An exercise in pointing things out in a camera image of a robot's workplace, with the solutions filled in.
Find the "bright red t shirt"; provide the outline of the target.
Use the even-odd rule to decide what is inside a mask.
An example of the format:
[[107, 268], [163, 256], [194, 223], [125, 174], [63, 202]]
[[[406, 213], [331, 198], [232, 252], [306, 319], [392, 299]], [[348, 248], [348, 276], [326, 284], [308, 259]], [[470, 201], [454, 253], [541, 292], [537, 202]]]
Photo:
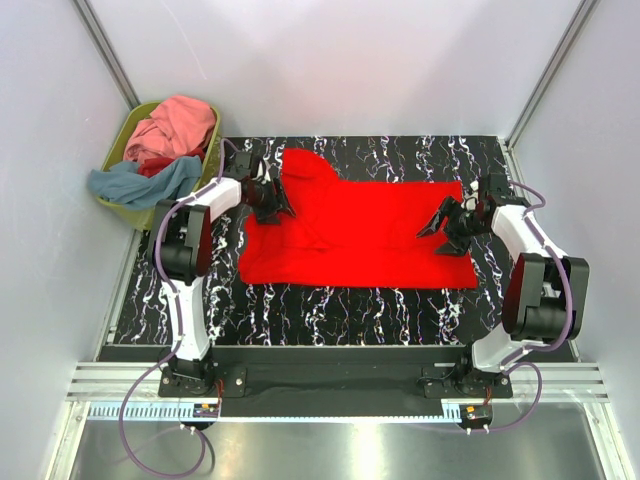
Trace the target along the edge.
[[280, 215], [277, 225], [247, 218], [238, 262], [244, 283], [477, 287], [469, 254], [439, 255], [444, 234], [419, 234], [445, 198], [461, 199], [460, 183], [343, 180], [325, 158], [293, 148], [283, 153], [280, 179], [295, 214]]

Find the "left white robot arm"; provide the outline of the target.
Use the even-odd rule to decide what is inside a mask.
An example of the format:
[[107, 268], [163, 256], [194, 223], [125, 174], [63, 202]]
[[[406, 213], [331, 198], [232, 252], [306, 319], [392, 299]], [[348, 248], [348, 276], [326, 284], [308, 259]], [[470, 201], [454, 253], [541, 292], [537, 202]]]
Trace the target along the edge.
[[212, 257], [212, 223], [241, 204], [256, 220], [276, 225], [294, 209], [277, 179], [221, 177], [177, 201], [156, 207], [148, 254], [169, 306], [172, 344], [159, 365], [162, 384], [208, 394], [218, 383], [212, 343], [204, 325], [203, 281]]

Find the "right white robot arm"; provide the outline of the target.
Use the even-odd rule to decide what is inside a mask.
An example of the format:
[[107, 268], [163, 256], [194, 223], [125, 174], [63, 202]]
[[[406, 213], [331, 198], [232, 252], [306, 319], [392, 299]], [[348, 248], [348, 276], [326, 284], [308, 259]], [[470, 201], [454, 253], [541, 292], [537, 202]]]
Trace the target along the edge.
[[552, 242], [537, 223], [535, 208], [509, 194], [488, 194], [472, 209], [447, 197], [417, 233], [421, 238], [442, 232], [446, 241], [436, 253], [456, 257], [467, 252], [473, 237], [491, 233], [514, 261], [501, 323], [472, 342], [444, 375], [443, 383], [464, 396], [506, 381], [519, 360], [558, 349], [581, 328], [589, 265]]

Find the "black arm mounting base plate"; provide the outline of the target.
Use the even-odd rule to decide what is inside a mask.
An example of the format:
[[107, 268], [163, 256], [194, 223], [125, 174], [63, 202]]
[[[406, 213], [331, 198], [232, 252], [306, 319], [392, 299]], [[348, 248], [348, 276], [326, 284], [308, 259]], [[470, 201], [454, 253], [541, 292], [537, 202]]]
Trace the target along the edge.
[[468, 347], [214, 346], [200, 361], [170, 360], [159, 395], [247, 397], [271, 388], [355, 392], [383, 388], [429, 399], [507, 399], [511, 381], [471, 364]]

